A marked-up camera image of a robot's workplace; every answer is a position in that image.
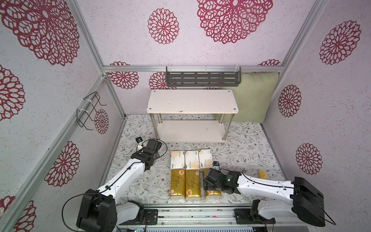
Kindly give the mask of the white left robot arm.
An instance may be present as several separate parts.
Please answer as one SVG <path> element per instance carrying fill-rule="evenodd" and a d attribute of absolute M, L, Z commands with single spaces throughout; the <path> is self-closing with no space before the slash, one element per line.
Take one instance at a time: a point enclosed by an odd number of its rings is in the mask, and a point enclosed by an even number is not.
<path fill-rule="evenodd" d="M 122 223 L 146 222 L 142 204 L 132 200 L 123 205 L 117 204 L 127 188 L 161 157 L 158 152 L 163 142 L 158 139 L 146 142 L 111 180 L 97 190 L 89 189 L 82 195 L 77 228 L 86 232 L 112 232 Z"/>

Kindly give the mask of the gold tissue pack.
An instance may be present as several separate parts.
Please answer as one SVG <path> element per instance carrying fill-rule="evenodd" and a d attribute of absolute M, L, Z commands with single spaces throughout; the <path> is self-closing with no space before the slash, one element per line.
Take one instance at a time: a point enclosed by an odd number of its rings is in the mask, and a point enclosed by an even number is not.
<path fill-rule="evenodd" d="M 172 169 L 171 170 L 171 200 L 184 200 L 185 199 L 185 169 Z"/>
<path fill-rule="evenodd" d="M 206 181 L 206 174 L 209 168 L 203 169 L 203 189 L 205 191 L 205 199 L 206 200 L 220 200 L 222 198 L 222 194 L 220 191 L 214 190 L 212 186 Z"/>
<path fill-rule="evenodd" d="M 201 199 L 201 179 L 199 170 L 186 170 L 185 172 L 185 200 L 198 201 Z"/>

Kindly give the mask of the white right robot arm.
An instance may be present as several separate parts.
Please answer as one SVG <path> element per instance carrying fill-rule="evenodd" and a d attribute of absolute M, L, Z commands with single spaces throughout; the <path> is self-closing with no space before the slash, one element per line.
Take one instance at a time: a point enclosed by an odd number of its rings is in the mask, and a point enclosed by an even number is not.
<path fill-rule="evenodd" d="M 268 200 L 254 200 L 250 216 L 260 220 L 297 217 L 306 224 L 324 227 L 324 196 L 316 187 L 302 177 L 293 181 L 272 181 L 250 177 L 242 172 L 223 174 L 211 168 L 203 176 L 204 190 L 227 194 L 258 195 Z"/>

